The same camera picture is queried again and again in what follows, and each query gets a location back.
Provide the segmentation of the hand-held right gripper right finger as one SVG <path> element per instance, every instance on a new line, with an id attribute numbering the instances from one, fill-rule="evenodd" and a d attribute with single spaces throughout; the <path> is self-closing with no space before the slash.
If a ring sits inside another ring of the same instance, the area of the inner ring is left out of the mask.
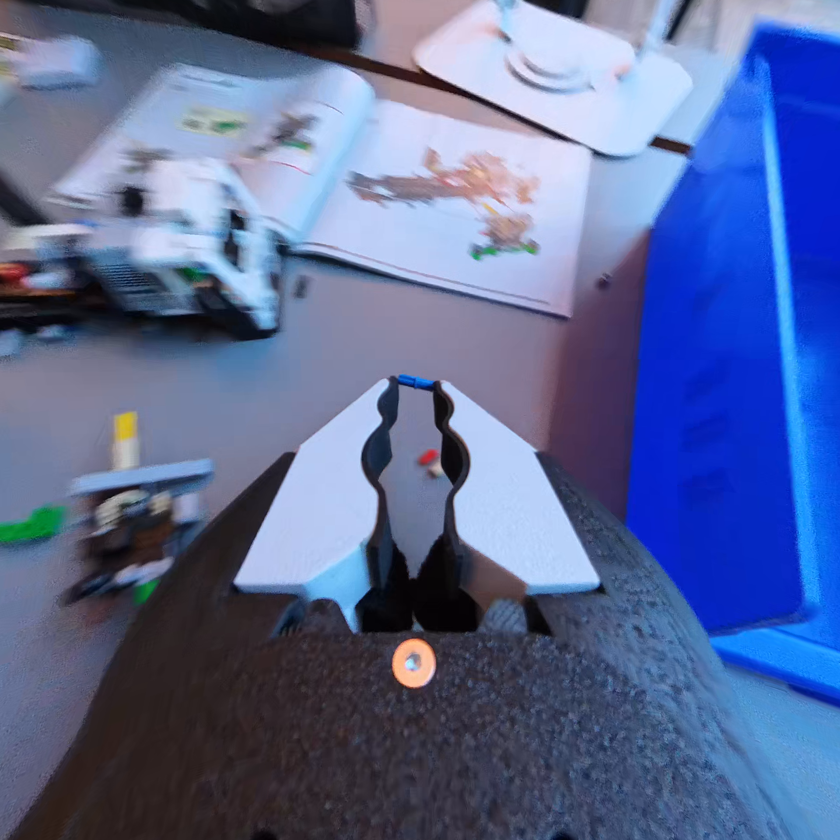
<path id="1" fill-rule="evenodd" d="M 538 451 L 451 382 L 434 384 L 434 407 L 457 586 L 471 597 L 596 590 L 600 576 Z"/>

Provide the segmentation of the small white box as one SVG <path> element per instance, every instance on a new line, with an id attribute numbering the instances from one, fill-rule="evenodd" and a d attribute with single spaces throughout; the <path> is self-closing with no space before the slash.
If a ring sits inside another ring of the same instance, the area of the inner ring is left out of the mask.
<path id="1" fill-rule="evenodd" d="M 88 88 L 100 77 L 102 54 L 84 38 L 19 38 L 14 43 L 3 49 L 4 57 L 23 89 Z"/>

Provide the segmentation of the white black lego truck model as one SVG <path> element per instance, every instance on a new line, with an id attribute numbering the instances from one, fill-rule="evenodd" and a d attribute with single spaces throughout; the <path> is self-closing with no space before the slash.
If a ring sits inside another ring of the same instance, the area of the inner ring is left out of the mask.
<path id="1" fill-rule="evenodd" d="M 235 167 L 133 150 L 56 197 L 77 220 L 19 224 L 2 240 L 2 280 L 25 291 L 97 285 L 139 318 L 203 318 L 237 340 L 282 324 L 281 247 Z"/>

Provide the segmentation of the lego gear subassembly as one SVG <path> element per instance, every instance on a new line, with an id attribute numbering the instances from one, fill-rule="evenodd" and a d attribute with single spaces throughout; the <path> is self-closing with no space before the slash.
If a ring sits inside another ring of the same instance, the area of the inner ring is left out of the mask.
<path id="1" fill-rule="evenodd" d="M 78 548 L 85 575 L 61 598 L 71 606 L 131 591 L 145 602 L 203 529 L 209 458 L 142 465 L 136 412 L 112 420 L 110 469 L 74 479 Z"/>

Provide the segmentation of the blue plastic bin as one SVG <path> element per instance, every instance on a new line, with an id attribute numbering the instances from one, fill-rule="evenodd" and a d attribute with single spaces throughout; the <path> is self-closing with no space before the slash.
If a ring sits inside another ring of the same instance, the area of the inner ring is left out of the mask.
<path id="1" fill-rule="evenodd" d="M 626 506 L 723 659 L 836 706 L 838 71 L 758 24 L 658 216 Z"/>

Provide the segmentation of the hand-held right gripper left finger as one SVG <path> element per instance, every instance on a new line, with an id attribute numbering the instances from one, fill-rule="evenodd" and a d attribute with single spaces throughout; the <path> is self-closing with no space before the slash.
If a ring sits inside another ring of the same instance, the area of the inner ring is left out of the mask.
<path id="1" fill-rule="evenodd" d="M 325 599 L 356 615 L 390 562 L 376 556 L 387 530 L 379 478 L 392 457 L 396 378 L 379 380 L 307 438 L 234 578 L 246 594 Z"/>

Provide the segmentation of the open instruction booklet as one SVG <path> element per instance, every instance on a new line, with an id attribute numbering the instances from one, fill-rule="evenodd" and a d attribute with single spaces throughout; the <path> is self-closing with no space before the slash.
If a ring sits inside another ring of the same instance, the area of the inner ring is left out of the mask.
<path id="1" fill-rule="evenodd" d="M 205 233 L 228 173 L 297 256 L 569 318 L 592 170 L 586 148 L 378 98 L 324 64 L 253 78 L 159 71 L 52 187 L 104 222 L 122 187 Z"/>

